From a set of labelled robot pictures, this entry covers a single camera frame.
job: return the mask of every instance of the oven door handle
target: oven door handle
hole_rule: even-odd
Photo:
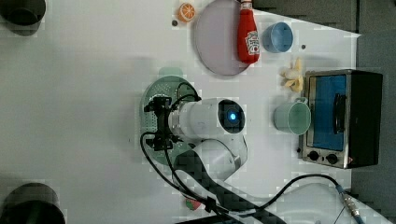
[[[332,129],[334,134],[343,133],[345,130],[347,97],[336,93],[332,110]]]

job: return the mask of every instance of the cable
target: cable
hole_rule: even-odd
[[[345,208],[345,207],[343,207],[343,210],[341,210],[340,214],[338,214],[338,217],[337,217],[337,219],[334,221],[334,224],[335,224],[335,223],[337,223],[337,221],[338,221],[338,218],[340,218],[341,214],[343,214],[343,212],[344,212],[344,209],[346,209],[346,208]]]
[[[216,216],[218,216],[218,217],[221,218],[221,222],[222,222],[223,224],[227,224],[227,223],[225,223],[225,220],[224,220],[224,218],[223,218],[223,214],[220,214],[217,210],[213,210],[213,212],[216,213]]]
[[[178,84],[178,86],[177,86],[177,97],[179,97],[180,87],[182,85],[186,85],[186,86],[190,87],[194,91],[195,96],[199,97],[198,92],[195,90],[195,88],[189,82],[182,82],[182,83]]]
[[[150,163],[150,165],[152,166],[152,168],[154,168],[154,170],[157,172],[157,174],[158,174],[168,185],[170,185],[172,188],[177,189],[177,190],[180,191],[182,194],[185,194],[185,195],[191,197],[192,199],[194,199],[195,201],[197,201],[197,202],[199,202],[199,203],[203,203],[204,205],[206,205],[206,199],[203,199],[203,198],[197,196],[196,194],[190,194],[190,193],[187,192],[186,190],[180,188],[179,186],[177,186],[177,185],[175,185],[174,183],[172,183],[171,181],[169,181],[169,179],[166,178],[166,177],[161,173],[161,171],[160,171],[160,170],[157,168],[157,166],[154,164],[154,162],[153,162],[152,159],[149,157],[149,154],[147,153],[147,151],[146,151],[146,149],[145,149],[143,140],[144,140],[145,136],[148,135],[148,134],[155,134],[155,133],[151,133],[151,132],[142,133],[142,135],[140,135],[140,146],[142,147],[142,151],[143,151],[143,153],[145,154],[145,157],[146,157],[146,159],[148,160],[148,162]],[[216,210],[216,212],[222,212],[222,213],[224,213],[224,214],[227,214],[227,212],[228,212],[226,209],[221,208],[221,207],[218,207],[218,206],[216,206],[216,209],[213,209],[213,211],[215,211],[215,210]]]
[[[149,157],[149,154],[147,153],[145,146],[144,146],[144,138],[146,135],[148,134],[155,134],[155,133],[151,133],[151,132],[146,132],[143,133],[142,135],[140,135],[140,146],[142,147],[142,151],[145,154],[146,159],[148,160],[148,162],[151,164],[152,168],[154,168],[154,170],[157,172],[157,174],[170,186],[172,186],[174,189],[177,189],[178,191],[180,191],[183,194],[187,194],[192,198],[195,198],[194,196],[191,196],[186,190],[181,189],[179,186],[176,186],[174,183],[172,183],[171,181],[168,180],[168,178],[166,178],[161,171],[157,168],[157,166],[154,164],[154,162],[151,160],[151,158]]]
[[[165,158],[166,161],[168,162],[168,166],[171,169],[172,175],[175,177],[175,179],[177,180],[177,182],[179,183],[179,185],[181,185],[181,187],[186,190],[189,194],[191,195],[195,195],[194,198],[198,197],[195,193],[193,193],[183,182],[181,182],[180,178],[178,177],[178,175],[176,174],[175,169],[173,168],[172,162],[169,158],[169,154],[168,154],[168,150],[165,150]]]
[[[271,205],[272,203],[274,203],[284,192],[286,189],[288,189],[294,182],[303,179],[303,178],[308,178],[308,177],[323,177],[326,179],[329,179],[330,181],[332,181],[334,183],[335,186],[339,186],[339,184],[337,183],[337,181],[331,177],[329,177],[328,175],[300,175],[294,179],[292,179],[287,185],[285,185],[285,187],[283,187],[283,189],[273,198],[271,199],[268,203],[266,203],[265,205],[262,205],[258,208],[258,210],[262,210],[265,209],[266,207],[268,207],[269,205]]]
[[[355,220],[356,220],[356,222],[358,224],[364,224],[363,219],[361,219],[361,216],[357,216],[357,217],[354,217],[354,218],[355,218]]]
[[[199,101],[199,99],[200,99],[199,96],[198,96],[199,98],[197,98],[195,95],[192,95],[192,94],[184,95],[184,96],[178,98],[178,99],[172,104],[171,110],[172,110],[172,111],[176,110],[178,103],[180,103],[180,101],[182,101],[183,99],[185,99],[185,98],[187,98],[187,97],[194,97],[194,99],[195,99],[196,101]]]

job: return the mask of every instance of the oven window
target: oven window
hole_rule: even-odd
[[[347,76],[311,77],[309,104],[312,123],[308,131],[309,147],[344,150],[344,134],[334,133],[334,100],[337,93],[347,94]]]

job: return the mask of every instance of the orange fruit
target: orange fruit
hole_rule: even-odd
[[[184,22],[189,22],[195,16],[195,8],[190,3],[181,4],[178,9],[178,19]]]

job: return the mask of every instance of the green cup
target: green cup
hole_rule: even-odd
[[[274,122],[278,130],[285,133],[304,134],[311,124],[311,111],[305,97],[294,103],[286,103],[275,111]]]

